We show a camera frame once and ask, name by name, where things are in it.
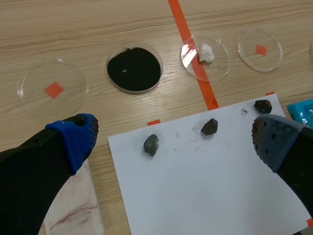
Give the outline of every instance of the black powder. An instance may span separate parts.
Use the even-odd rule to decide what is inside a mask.
[[[148,90],[161,77],[161,66],[156,57],[138,47],[128,48],[112,58],[107,70],[116,85],[131,92]]]

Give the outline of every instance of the meteorite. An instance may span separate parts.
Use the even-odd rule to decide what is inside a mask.
[[[208,121],[203,128],[201,129],[201,132],[206,135],[213,135],[214,133],[217,132],[217,128],[218,128],[218,122],[212,118],[210,121]]]
[[[143,144],[143,148],[146,153],[150,154],[150,156],[153,157],[157,153],[158,148],[157,136],[155,134],[150,135]]]
[[[257,100],[254,107],[262,114],[269,114],[272,111],[272,105],[267,99]]]

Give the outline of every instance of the white powder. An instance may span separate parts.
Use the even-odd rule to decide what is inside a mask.
[[[198,50],[198,54],[200,62],[211,63],[215,58],[212,47],[208,44],[202,44]]]

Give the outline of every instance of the wood grain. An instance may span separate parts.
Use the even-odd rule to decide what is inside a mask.
[[[193,35],[222,39],[231,53],[229,76],[212,83],[220,107],[275,91],[286,113],[287,104],[312,98],[311,0],[180,3]],[[130,234],[107,137],[151,120],[167,121],[206,110],[198,83],[181,64],[182,41],[167,0],[0,1],[0,22],[0,150],[18,146],[46,125],[24,110],[17,80],[36,62],[70,61],[89,84],[78,112],[99,119],[99,137],[89,163],[106,234]],[[273,72],[252,70],[237,53],[239,33],[255,26],[271,32],[284,49],[284,62]],[[129,95],[110,82],[107,56],[126,42],[145,42],[159,52],[164,72],[155,90]]]

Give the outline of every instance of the petri dish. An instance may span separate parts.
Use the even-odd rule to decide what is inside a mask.
[[[127,43],[113,49],[107,58],[111,82],[121,91],[141,94],[155,88],[163,74],[160,55],[145,43]]]
[[[31,67],[19,80],[17,93],[32,115],[56,121],[78,111],[88,93],[88,85],[81,71],[57,58]]]
[[[203,44],[212,47],[214,60],[211,63],[199,61],[198,51]],[[180,58],[185,69],[198,80],[220,81],[229,72],[229,53],[221,40],[204,36],[193,36],[183,43]]]
[[[242,32],[237,49],[241,59],[257,71],[273,71],[283,62],[283,50],[279,41],[260,28]]]

